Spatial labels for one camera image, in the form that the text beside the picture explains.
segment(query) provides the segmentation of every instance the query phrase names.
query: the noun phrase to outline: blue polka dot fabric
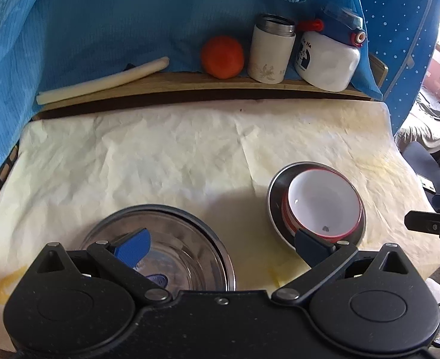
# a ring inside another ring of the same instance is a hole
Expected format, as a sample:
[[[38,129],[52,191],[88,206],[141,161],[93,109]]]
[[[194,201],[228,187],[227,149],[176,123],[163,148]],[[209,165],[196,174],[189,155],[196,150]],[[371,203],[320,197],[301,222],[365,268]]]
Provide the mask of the blue polka dot fabric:
[[[408,116],[435,49],[440,0],[361,0],[368,46],[388,66],[383,101],[395,133]]]

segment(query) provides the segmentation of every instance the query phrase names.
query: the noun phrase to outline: orange ball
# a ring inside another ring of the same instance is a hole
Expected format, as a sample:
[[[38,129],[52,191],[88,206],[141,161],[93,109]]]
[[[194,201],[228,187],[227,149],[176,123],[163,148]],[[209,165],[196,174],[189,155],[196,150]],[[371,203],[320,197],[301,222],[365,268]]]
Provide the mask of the orange ball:
[[[205,43],[201,59],[205,71],[219,79],[238,75],[245,63],[241,44],[229,36],[216,36]]]

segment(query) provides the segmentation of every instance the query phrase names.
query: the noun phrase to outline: beige table covering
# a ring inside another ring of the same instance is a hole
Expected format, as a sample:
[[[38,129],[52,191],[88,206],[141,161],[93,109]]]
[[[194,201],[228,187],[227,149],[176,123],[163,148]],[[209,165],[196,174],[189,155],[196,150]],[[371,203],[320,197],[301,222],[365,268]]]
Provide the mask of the beige table covering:
[[[362,249],[397,242],[427,277],[440,239],[408,232],[431,211],[394,145],[386,105],[352,100],[236,100],[151,107],[28,124],[0,195],[0,348],[8,295],[42,247],[80,245],[127,206],[168,204],[205,221],[225,244],[237,289],[272,291],[307,266],[271,228],[265,196],[283,166],[317,161],[362,196]]]

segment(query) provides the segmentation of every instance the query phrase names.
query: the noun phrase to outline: metal plate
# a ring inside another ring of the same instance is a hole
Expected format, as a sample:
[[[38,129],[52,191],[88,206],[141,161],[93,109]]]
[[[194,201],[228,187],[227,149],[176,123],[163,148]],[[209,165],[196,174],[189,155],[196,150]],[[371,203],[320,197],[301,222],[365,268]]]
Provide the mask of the metal plate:
[[[180,290],[235,290],[233,266],[220,239],[198,218],[173,207],[139,205],[116,212],[96,225],[81,248],[138,228],[149,230],[152,243],[135,270],[166,283],[174,297]]]
[[[281,216],[281,200],[288,189],[293,178],[295,178],[299,173],[305,171],[309,168],[324,168],[334,173],[341,175],[338,171],[330,168],[326,165],[316,162],[297,162],[282,168],[273,178],[270,186],[268,188],[268,193],[266,196],[266,205],[268,216],[275,229],[275,231],[280,235],[280,237],[288,244],[292,249],[295,249],[295,236],[290,232],[290,230],[283,223],[283,218]],[[367,218],[365,214],[365,205],[360,197],[361,203],[361,217],[358,228],[353,231],[350,235],[346,236],[343,240],[347,240],[355,245],[360,244],[365,235],[367,227]]]

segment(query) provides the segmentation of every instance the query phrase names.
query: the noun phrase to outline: metal pivot bolt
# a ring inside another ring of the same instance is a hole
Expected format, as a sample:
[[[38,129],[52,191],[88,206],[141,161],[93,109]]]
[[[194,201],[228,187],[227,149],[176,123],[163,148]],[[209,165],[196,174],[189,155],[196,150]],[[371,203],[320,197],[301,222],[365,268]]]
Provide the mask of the metal pivot bolt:
[[[218,305],[228,305],[230,302],[228,298],[223,298],[223,297],[215,298],[215,301],[217,302]]]
[[[283,302],[295,301],[295,299],[300,298],[300,293],[298,293],[295,289],[291,289],[290,287],[278,289],[274,292],[274,294],[277,299]]]
[[[145,292],[145,298],[150,301],[164,301],[168,298],[168,292],[164,289],[148,289]]]

